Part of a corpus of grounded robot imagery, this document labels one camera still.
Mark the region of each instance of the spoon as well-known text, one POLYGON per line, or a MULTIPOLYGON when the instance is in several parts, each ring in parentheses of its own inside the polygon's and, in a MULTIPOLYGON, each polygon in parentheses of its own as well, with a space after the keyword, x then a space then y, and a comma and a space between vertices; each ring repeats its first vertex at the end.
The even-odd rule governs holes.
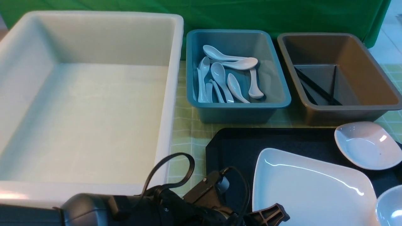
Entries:
POLYGON ((219 103, 225 103, 225 101, 222 97, 221 91, 219 90, 218 84, 216 84, 216 82, 212 79, 210 79, 209 82, 212 83, 213 88, 215 89, 215 93, 218 96, 219 103))
POLYGON ((197 69, 198 72, 198 102, 200 103, 207 103, 207 94, 205 91, 205 76, 208 74, 209 71, 209 58, 204 57, 197 69))
POLYGON ((209 103, 213 103, 212 101, 212 83, 205 84, 206 91, 207 91, 207 99, 209 103))
POLYGON ((258 88, 257 72, 255 71, 255 68, 250 69, 250 74, 251 74, 251 85, 250 89, 248 90, 248 95, 254 99, 260 99, 261 97, 264 96, 264 94, 258 88))
POLYGON ((229 73, 229 75, 228 75, 228 86, 229 86, 230 92, 238 100, 242 101, 243 103, 250 103, 248 100, 246 100, 243 97, 239 82, 237 81, 237 79, 234 77, 234 75, 232 73, 229 73))
POLYGON ((222 88, 226 98, 226 102, 234 103, 233 97, 230 94, 228 87, 226 86, 226 74, 224 66, 217 62, 213 63, 211 66, 211 74, 216 83, 218 83, 218 85, 222 88))
POLYGON ((207 55, 209 58, 214 59, 214 60, 220 60, 220 61, 238 61, 242 60, 245 57, 236 57, 236 56, 227 56, 219 50, 217 50, 215 47, 210 46, 210 45, 204 45, 203 47, 205 55, 207 55))
POLYGON ((211 60, 211 63, 215 62, 221 63, 223 66, 226 66, 228 68, 245 71, 255 67, 258 63, 258 60, 253 57, 244 58, 236 62, 222 62, 219 60, 211 60))

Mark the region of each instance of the green backdrop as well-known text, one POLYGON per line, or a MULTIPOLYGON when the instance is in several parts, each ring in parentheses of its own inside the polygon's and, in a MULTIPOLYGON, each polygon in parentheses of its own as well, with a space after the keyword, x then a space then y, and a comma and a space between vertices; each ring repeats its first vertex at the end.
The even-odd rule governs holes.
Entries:
POLYGON ((356 35, 370 48, 377 39, 390 1, 0 0, 0 14, 11 28, 22 15, 34 10, 173 13, 184 18, 185 35, 194 29, 257 29, 268 32, 273 39, 284 32, 344 32, 356 35))

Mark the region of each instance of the small white bowl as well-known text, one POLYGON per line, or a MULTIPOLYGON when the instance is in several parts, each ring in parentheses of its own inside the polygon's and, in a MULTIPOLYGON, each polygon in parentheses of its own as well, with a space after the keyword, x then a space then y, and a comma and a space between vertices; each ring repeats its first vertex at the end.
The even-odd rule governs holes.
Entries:
POLYGON ((353 122, 335 130, 339 150, 353 164, 369 170, 384 170, 402 161, 402 150, 379 125, 353 122))
POLYGON ((402 185, 390 188, 378 197, 375 214, 381 226, 402 225, 402 185))

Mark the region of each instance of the white plastic bin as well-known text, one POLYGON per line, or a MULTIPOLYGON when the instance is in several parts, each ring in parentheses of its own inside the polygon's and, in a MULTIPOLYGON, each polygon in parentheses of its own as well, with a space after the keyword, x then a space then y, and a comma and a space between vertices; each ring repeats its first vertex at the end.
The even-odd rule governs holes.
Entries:
POLYGON ((0 42, 0 202, 140 193, 169 154, 182 38, 172 14, 26 14, 0 42))

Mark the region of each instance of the black tray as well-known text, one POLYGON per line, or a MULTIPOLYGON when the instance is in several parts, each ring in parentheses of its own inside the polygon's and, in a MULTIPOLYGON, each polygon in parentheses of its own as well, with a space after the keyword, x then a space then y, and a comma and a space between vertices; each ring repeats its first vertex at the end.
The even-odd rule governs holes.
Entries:
MULTIPOLYGON (((205 148, 207 174, 227 166, 237 167, 246 177, 252 192, 254 169, 258 155, 265 148, 277 148, 294 154, 357 169, 370 178, 376 196, 402 184, 402 163, 387 170, 359 168, 339 151, 333 128, 225 128, 217 132, 205 148)), ((227 174, 230 182, 225 193, 227 205, 240 211, 244 197, 242 181, 235 172, 227 174)), ((251 198, 248 206, 251 211, 251 198)))

